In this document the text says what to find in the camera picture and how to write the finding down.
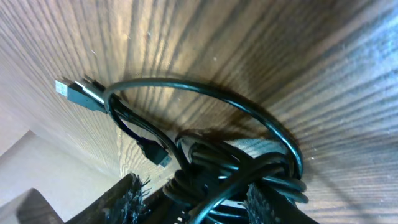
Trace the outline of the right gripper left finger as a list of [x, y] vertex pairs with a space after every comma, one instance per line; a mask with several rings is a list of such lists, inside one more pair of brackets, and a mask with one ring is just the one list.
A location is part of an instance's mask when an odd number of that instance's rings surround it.
[[137, 223], [145, 205], [144, 186], [149, 179], [141, 180], [130, 173], [106, 191], [68, 223]]

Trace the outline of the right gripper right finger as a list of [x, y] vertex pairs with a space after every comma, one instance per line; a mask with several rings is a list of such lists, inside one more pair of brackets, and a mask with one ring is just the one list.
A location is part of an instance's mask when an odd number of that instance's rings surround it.
[[253, 224], [318, 224], [268, 185], [248, 186], [244, 206]]

